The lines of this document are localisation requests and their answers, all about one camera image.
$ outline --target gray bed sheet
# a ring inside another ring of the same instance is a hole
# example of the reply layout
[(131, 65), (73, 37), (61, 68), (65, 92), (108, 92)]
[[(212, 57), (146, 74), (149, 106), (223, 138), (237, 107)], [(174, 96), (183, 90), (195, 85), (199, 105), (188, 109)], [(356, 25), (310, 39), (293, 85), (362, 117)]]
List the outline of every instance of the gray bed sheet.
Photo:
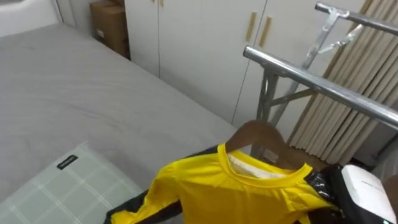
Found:
[(0, 202), (85, 141), (144, 189), (235, 130), (67, 25), (0, 38)]

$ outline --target cardboard box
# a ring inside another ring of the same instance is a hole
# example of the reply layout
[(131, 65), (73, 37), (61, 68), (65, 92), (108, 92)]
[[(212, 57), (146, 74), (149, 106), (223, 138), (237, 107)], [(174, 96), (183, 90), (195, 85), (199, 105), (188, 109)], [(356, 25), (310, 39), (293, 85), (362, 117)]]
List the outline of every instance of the cardboard box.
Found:
[(115, 2), (116, 4), (123, 6), (124, 7), (124, 0), (111, 0), (112, 2)]
[(129, 58), (126, 12), (111, 1), (90, 3), (91, 18), (97, 39), (110, 49)]

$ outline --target yellow shirt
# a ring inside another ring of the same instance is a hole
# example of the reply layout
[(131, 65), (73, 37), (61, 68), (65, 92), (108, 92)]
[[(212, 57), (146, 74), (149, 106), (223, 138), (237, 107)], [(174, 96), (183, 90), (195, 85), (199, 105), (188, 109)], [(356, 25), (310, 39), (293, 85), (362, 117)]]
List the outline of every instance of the yellow shirt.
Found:
[(181, 210), (188, 224), (291, 224), (332, 206), (317, 178), (306, 164), (284, 170), (240, 151), (227, 154), (221, 144), (165, 166), (148, 191), (108, 215), (112, 224), (152, 223)]

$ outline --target metal clothes rack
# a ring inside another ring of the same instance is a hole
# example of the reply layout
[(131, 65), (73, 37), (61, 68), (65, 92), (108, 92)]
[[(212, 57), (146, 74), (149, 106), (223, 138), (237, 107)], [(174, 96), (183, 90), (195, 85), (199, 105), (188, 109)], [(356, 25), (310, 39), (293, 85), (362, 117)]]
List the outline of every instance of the metal clothes rack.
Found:
[[(274, 117), (271, 119), (271, 124), (276, 126), (290, 101), (310, 96), (318, 92), (329, 96), (346, 106), (356, 109), (371, 118), (377, 119), (394, 129), (398, 129), (398, 112), (307, 71), (323, 42), (339, 18), (353, 21), (364, 26), (373, 27), (378, 30), (383, 30), (394, 35), (398, 35), (398, 27), (394, 27), (392, 24), (387, 22), (379, 21), (356, 12), (333, 7), (322, 2), (316, 3), (315, 9), (329, 13), (329, 16), (322, 27), (320, 35), (316, 39), (315, 43), (310, 47), (310, 50), (305, 56), (304, 62), (300, 68), (286, 62), (285, 60), (272, 56), (271, 54), (260, 52), (252, 47), (247, 46), (244, 49), (244, 57), (259, 63), (264, 68), (259, 104), (257, 108), (257, 119), (268, 121), (271, 107), (279, 105)], [(278, 77), (288, 77), (293, 79), (294, 82), (285, 93), (285, 96), (274, 99)], [(299, 83), (310, 88), (296, 92)], [(263, 153), (264, 149), (254, 147), (251, 155), (260, 159)]]

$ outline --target cabinet door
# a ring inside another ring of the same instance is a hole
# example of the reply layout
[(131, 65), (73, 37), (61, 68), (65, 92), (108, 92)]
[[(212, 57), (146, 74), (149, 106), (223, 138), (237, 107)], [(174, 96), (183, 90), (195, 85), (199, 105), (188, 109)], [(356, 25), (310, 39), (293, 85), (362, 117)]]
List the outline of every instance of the cabinet door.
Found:
[(157, 0), (126, 1), (131, 61), (159, 76)]
[[(328, 14), (314, 10), (316, 2), (317, 0), (268, 0), (259, 33), (262, 33), (266, 17), (272, 18), (271, 26), (264, 46), (260, 47), (256, 43), (255, 48), (301, 66), (307, 51), (314, 43), (328, 17)], [(364, 1), (324, 0), (324, 2), (358, 12)], [(332, 29), (325, 45), (343, 38), (351, 25), (352, 23), (349, 21), (340, 20)], [(309, 70), (314, 74), (323, 75), (334, 53), (327, 52), (318, 55)], [(258, 63), (249, 63), (233, 121), (235, 126), (240, 126), (246, 121), (256, 118), (262, 73), (263, 69)], [(279, 78), (275, 98), (284, 96), (291, 84), (291, 79)], [(300, 85), (298, 91), (304, 89), (306, 87)], [(306, 97), (289, 103), (277, 125), (285, 139), (289, 138), (309, 99), (310, 97)], [(276, 108), (276, 106), (272, 108), (270, 119)]]
[[(160, 78), (232, 122), (266, 0), (159, 0)], [(246, 41), (251, 15), (251, 38)]]

